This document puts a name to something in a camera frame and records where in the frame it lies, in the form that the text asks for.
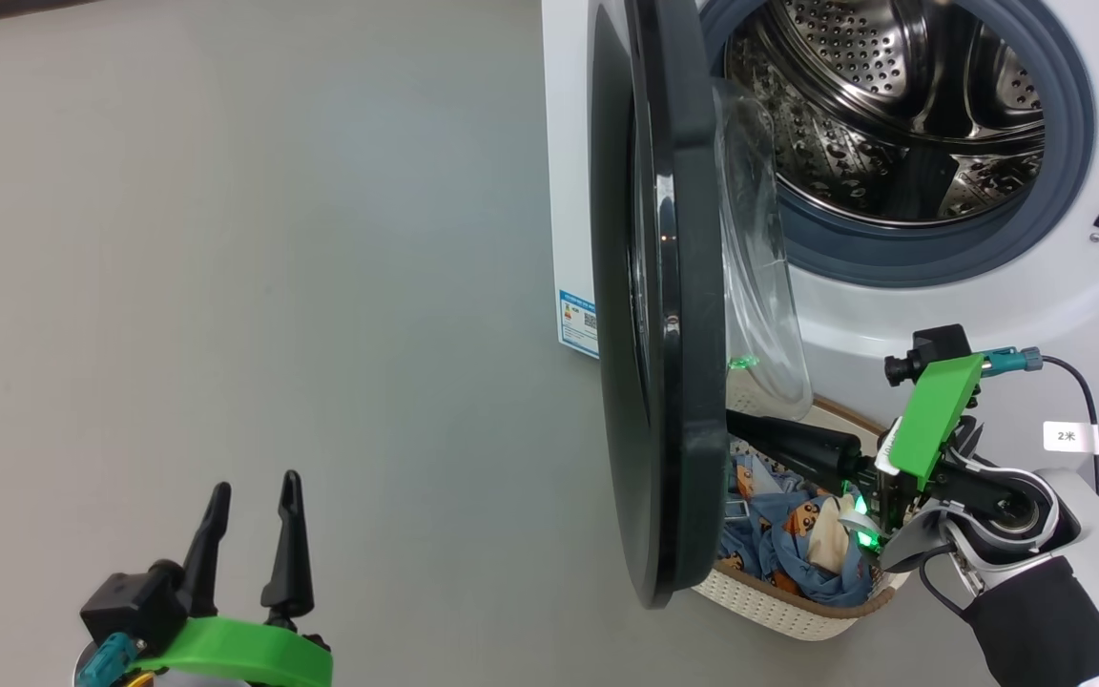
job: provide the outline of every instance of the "laundry basket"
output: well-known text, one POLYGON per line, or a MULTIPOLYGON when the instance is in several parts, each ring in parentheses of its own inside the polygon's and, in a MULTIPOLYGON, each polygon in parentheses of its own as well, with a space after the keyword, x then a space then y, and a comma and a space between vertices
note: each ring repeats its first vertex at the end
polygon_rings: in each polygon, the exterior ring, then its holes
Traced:
MULTIPOLYGON (((755 397, 748 388, 735 381, 728 384, 728 407, 751 414, 757 413, 755 397)), ((810 413, 803 422, 824 426, 829 430, 847 431, 864 441, 864 452, 876 452, 877 435, 880 429, 848 410, 841 409, 822 399, 813 403, 810 413)), ((788 636, 806 642, 820 642, 836 636, 847 627, 854 625, 859 618, 867 617, 885 608, 893 600, 893 595, 907 581, 910 575, 890 575, 876 570, 876 586, 872 588, 872 597, 855 608, 829 608, 790 595, 777 589, 770 583, 761 581, 751 575, 732 567, 715 564, 706 581, 693 588, 699 595, 711 599, 732 612, 739 613, 758 625, 781 632, 788 636)))

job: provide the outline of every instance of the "green 3d printed part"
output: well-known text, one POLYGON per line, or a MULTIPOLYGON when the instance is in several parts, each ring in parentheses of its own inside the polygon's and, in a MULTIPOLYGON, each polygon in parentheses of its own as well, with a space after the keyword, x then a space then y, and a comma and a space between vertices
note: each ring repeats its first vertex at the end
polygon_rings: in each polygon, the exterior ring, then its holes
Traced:
POLYGON ((955 430, 981 378, 985 361, 981 353, 936 361, 920 375, 889 452, 890 464, 919 478, 919 488, 928 487, 939 448, 955 430))
POLYGON ((333 656, 282 627, 192 618, 167 652, 131 669, 179 669, 270 687, 332 687, 333 656))

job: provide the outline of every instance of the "washing machine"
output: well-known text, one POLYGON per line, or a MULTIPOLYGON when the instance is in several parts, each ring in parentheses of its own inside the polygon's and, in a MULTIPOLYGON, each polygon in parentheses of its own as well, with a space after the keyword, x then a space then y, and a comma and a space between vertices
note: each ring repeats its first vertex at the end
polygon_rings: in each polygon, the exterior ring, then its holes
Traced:
MULTIPOLYGON (((771 122, 777 213, 817 396, 881 423, 915 330, 1037 346, 1099 408, 1099 3, 545 0, 558 339, 599 356, 619 521, 659 605, 713 561, 725 459, 714 78, 771 122)), ((983 383, 979 452, 1078 466, 1052 368, 983 383)))

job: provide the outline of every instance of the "label sticker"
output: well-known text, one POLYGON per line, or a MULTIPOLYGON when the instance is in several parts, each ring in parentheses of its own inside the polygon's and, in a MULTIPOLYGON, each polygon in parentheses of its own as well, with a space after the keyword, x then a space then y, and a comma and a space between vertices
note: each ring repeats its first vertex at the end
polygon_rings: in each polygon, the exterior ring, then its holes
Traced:
POLYGON ((562 322, 563 343, 593 358, 601 357, 597 347, 597 306, 570 292, 558 291, 558 321, 562 322))
POLYGON ((1087 422, 1046 422, 1042 445, 1047 452, 1099 453, 1099 428, 1087 422))

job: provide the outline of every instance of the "blue patterned cloth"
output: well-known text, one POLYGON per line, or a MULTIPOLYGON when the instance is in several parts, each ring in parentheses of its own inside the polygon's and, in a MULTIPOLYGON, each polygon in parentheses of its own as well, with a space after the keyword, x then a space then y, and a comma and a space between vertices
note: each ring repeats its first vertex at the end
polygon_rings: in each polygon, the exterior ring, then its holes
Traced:
POLYGON ((837 522, 836 496, 758 453, 734 450, 731 467, 729 499, 745 501, 748 517, 728 519, 720 561, 817 603, 851 608, 872 596, 872 569, 837 522))

